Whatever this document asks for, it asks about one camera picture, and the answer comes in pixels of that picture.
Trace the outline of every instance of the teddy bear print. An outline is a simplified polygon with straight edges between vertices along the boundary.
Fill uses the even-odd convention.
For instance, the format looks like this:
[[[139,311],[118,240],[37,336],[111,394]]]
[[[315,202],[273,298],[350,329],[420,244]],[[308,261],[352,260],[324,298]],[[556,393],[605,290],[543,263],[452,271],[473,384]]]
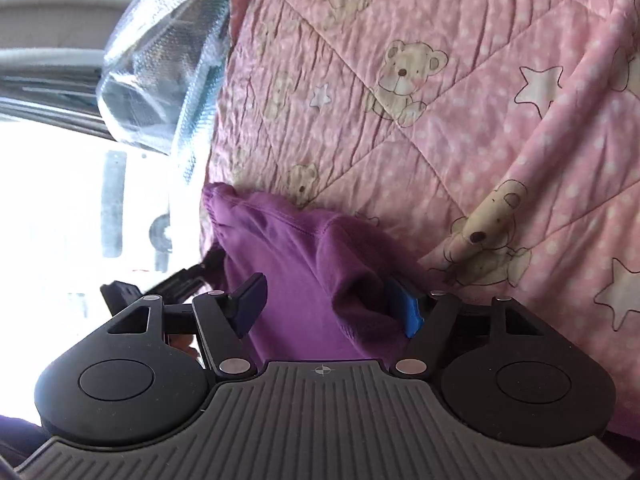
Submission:
[[[361,211],[356,211],[353,216],[355,216],[358,220],[362,220],[363,222],[368,222],[371,225],[375,225],[375,227],[380,227],[380,218],[378,218],[377,216],[367,216]]]
[[[287,175],[287,195],[298,207],[304,207],[313,197],[318,181],[318,168],[315,164],[297,164]]]
[[[322,24],[324,30],[350,22],[358,12],[369,6],[371,0],[328,0],[328,3],[328,16]]]
[[[255,40],[258,43],[258,56],[264,56],[267,47],[273,42],[274,33],[268,22],[261,22],[255,31]]]
[[[629,90],[640,98],[640,0],[634,0],[636,15],[632,27],[633,47],[631,54],[620,47],[616,50],[611,63],[609,86],[616,92]]]
[[[451,227],[452,236],[460,234],[467,224],[465,217],[456,220]],[[513,230],[506,238],[496,238],[493,243],[484,241],[479,253],[458,263],[452,264],[446,273],[450,279],[460,285],[495,285],[508,282],[517,286],[524,272],[529,268],[531,251],[527,248],[514,250],[507,244],[511,241]]]
[[[367,95],[367,111],[373,110],[383,119],[395,120],[403,128],[412,126],[427,108],[425,103],[414,101],[412,94],[448,62],[447,54],[433,50],[426,43],[393,41],[386,49],[378,84]]]
[[[246,164],[249,153],[241,146],[236,146],[231,160],[231,185],[242,186],[246,174]]]
[[[516,231],[514,212],[526,197],[523,183],[517,180],[501,183],[468,218],[454,222],[451,236],[444,244],[445,259],[464,264],[481,251],[508,248]]]
[[[271,82],[264,117],[274,120],[287,103],[287,98],[293,90],[294,83],[286,72],[278,72]]]

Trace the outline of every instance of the transparent plastic wrap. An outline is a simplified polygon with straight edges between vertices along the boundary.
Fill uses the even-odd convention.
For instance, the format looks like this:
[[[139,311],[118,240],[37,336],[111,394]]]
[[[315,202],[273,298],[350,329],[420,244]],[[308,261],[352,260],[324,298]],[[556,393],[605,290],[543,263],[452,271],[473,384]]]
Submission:
[[[120,142],[171,157],[175,265],[199,259],[199,205],[230,49],[229,0],[134,0],[105,50],[98,107]]]
[[[229,0],[133,1],[106,47],[97,90],[113,137],[171,153],[205,44],[207,64],[225,65],[228,16]]]

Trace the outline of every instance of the gray ridged platform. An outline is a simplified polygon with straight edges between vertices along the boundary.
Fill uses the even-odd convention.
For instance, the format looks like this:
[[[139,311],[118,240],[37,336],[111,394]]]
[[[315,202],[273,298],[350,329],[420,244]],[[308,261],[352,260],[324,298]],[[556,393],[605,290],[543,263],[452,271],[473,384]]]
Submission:
[[[223,384],[190,427],[145,449],[95,452],[52,439],[33,480],[618,480],[630,469],[596,438],[554,449],[488,439],[421,381],[376,362],[270,363]]]

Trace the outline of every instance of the pink quilted blanket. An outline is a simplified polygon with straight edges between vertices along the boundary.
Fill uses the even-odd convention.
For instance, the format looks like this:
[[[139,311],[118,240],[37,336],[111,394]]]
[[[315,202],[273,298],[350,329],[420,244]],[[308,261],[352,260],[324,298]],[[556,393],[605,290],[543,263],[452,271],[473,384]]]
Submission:
[[[640,413],[640,0],[233,1],[208,180],[514,296]]]

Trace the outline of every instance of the plastic bag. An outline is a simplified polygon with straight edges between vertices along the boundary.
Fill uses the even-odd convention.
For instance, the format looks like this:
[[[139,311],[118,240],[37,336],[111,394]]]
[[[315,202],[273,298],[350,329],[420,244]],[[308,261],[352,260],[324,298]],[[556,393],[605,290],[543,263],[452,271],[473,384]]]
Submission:
[[[198,100],[195,93],[217,95],[229,50],[228,17],[229,0],[133,1],[106,47],[97,89],[115,139],[167,155],[174,144],[188,148],[187,138],[175,142],[178,121],[193,115],[183,107]],[[213,116],[215,98],[198,113]]]

